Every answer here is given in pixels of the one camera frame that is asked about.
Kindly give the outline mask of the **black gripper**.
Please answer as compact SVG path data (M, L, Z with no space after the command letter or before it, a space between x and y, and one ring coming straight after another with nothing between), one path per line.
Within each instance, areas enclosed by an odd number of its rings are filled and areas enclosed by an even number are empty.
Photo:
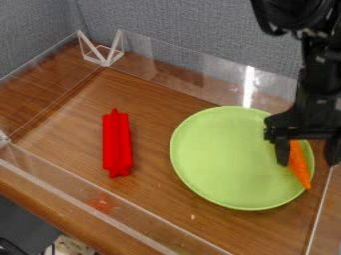
M265 119L265 139L274 143L277 163L289 164L291 139L328 139L325 159L341 162L341 33L302 34L302 66L294 103L287 111Z

